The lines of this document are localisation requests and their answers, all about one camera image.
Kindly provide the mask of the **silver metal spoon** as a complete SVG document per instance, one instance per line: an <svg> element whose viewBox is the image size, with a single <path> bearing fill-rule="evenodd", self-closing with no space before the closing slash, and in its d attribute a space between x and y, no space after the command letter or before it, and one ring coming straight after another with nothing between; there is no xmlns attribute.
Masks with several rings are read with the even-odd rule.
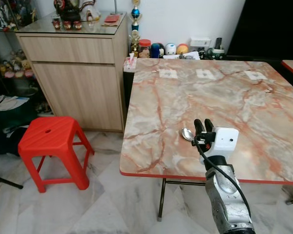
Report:
<svg viewBox="0 0 293 234"><path fill-rule="evenodd" d="M181 135L182 135L182 138L184 138L186 141L189 141L189 142L195 141L195 134L191 131L191 129L182 128Z"/></svg>

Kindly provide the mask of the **white paper square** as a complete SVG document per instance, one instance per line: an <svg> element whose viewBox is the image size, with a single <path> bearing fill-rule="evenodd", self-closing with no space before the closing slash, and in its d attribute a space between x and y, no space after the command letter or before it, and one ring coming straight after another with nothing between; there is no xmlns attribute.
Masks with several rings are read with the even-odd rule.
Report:
<svg viewBox="0 0 293 234"><path fill-rule="evenodd" d="M178 78L178 74L175 69L158 69L158 73L160 78Z"/></svg>
<svg viewBox="0 0 293 234"><path fill-rule="evenodd" d="M267 77L262 72L245 71L245 74L250 80L265 80L265 79L267 79Z"/></svg>
<svg viewBox="0 0 293 234"><path fill-rule="evenodd" d="M217 80L216 76L209 69L196 69L195 72L199 79Z"/></svg>

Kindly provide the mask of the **orange round figurine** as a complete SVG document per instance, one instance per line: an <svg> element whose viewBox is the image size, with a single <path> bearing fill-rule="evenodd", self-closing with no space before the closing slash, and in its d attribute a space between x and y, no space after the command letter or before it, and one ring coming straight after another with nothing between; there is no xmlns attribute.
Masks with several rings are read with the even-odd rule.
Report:
<svg viewBox="0 0 293 234"><path fill-rule="evenodd" d="M179 44L176 47L176 53L178 55L183 55L183 54L189 53L189 46L187 44Z"/></svg>

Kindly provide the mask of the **white tissue pack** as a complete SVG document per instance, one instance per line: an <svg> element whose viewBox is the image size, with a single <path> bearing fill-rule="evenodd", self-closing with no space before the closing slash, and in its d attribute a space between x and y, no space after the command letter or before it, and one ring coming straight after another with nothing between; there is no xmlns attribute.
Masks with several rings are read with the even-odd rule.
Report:
<svg viewBox="0 0 293 234"><path fill-rule="evenodd" d="M123 71L124 72L135 72L137 67L137 58L135 57L135 53L129 53L129 56L125 58L123 63Z"/></svg>

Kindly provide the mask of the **red lid snack jar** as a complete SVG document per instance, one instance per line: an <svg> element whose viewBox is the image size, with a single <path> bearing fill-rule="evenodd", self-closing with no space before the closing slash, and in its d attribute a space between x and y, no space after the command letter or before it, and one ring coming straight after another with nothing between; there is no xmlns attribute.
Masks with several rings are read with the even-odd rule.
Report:
<svg viewBox="0 0 293 234"><path fill-rule="evenodd" d="M151 58L150 47L151 40L140 39L138 41L138 58Z"/></svg>

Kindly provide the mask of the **small gold trophy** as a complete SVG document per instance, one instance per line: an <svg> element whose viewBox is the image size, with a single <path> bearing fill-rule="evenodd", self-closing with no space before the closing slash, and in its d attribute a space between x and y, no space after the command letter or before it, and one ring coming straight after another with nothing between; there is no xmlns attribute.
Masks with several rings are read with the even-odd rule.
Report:
<svg viewBox="0 0 293 234"><path fill-rule="evenodd" d="M130 42L130 51L134 57L138 56L139 53L139 32L138 30L132 30L131 34L129 35L129 42Z"/></svg>

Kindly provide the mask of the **black television screen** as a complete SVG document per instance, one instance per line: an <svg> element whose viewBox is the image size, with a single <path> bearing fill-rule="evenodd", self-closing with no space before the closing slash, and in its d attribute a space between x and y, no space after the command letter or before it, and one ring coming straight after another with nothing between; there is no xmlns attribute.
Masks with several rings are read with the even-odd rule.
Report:
<svg viewBox="0 0 293 234"><path fill-rule="evenodd" d="M245 0L227 56L293 60L293 0Z"/></svg>

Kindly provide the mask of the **blue and gold trophy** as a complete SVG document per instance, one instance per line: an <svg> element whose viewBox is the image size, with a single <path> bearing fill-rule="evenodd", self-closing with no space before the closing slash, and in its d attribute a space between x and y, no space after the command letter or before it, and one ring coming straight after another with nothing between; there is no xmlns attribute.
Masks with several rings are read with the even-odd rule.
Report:
<svg viewBox="0 0 293 234"><path fill-rule="evenodd" d="M131 18L132 18L132 25L131 28L133 30L139 29L139 22L141 20L142 14L140 12L140 9L138 9L138 6L140 4L140 0L132 0L133 9L131 10Z"/></svg>

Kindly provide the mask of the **red plastic stool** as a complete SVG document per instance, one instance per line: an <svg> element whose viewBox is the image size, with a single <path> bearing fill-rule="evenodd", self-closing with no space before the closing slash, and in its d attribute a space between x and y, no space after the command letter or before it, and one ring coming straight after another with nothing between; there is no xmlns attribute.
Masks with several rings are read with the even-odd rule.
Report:
<svg viewBox="0 0 293 234"><path fill-rule="evenodd" d="M18 152L40 193L51 184L73 183L80 190L90 186L87 165L95 150L72 117L40 117L31 121L18 144ZM42 179L40 170L47 156L59 158L70 178Z"/></svg>

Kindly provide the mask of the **dark armoured figurine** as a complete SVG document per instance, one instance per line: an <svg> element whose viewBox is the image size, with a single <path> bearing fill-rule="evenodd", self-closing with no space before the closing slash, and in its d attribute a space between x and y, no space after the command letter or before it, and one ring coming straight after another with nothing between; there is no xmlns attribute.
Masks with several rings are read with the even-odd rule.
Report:
<svg viewBox="0 0 293 234"><path fill-rule="evenodd" d="M80 8L73 4L73 0L53 0L56 13L59 14L62 21L80 21Z"/></svg>

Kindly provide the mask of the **black bag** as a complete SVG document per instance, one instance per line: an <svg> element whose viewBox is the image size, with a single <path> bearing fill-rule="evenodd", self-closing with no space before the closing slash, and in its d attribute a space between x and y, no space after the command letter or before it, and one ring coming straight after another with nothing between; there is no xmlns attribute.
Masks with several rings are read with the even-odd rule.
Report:
<svg viewBox="0 0 293 234"><path fill-rule="evenodd" d="M0 155L19 156L18 146L24 132L38 113L29 100L24 105L10 111L0 111Z"/></svg>

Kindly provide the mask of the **white papers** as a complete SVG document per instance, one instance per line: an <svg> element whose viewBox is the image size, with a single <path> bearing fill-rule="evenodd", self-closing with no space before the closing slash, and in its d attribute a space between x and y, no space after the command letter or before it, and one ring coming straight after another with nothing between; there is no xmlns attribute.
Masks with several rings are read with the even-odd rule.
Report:
<svg viewBox="0 0 293 234"><path fill-rule="evenodd" d="M30 98L17 96L0 96L0 111L10 111L27 103Z"/></svg>

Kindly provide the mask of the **glass display shelf with toys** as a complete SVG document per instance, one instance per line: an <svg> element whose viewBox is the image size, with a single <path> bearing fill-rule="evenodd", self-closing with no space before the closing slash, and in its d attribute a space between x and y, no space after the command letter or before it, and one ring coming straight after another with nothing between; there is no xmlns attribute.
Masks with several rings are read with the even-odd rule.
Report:
<svg viewBox="0 0 293 234"><path fill-rule="evenodd" d="M48 114L50 107L16 36L38 18L32 0L0 0L0 95L28 98L38 114Z"/></svg>

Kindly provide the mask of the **black metal stand leg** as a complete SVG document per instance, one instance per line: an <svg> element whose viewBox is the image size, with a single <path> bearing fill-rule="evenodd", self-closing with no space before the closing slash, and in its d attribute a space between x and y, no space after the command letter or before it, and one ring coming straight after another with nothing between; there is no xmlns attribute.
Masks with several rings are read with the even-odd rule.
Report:
<svg viewBox="0 0 293 234"><path fill-rule="evenodd" d="M19 185L19 184L15 183L15 182L12 182L12 181L7 180L5 178L0 177L0 183L10 185L10 186L15 187L15 188L20 189L20 190L23 189L23 185Z"/></svg>

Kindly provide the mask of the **white wall socket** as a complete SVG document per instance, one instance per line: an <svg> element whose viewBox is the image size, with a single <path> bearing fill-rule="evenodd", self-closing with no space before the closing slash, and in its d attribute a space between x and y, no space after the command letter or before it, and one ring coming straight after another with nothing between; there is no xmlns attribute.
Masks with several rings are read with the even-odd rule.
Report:
<svg viewBox="0 0 293 234"><path fill-rule="evenodd" d="M189 40L190 47L209 48L210 45L211 45L211 38L209 37L191 37Z"/></svg>

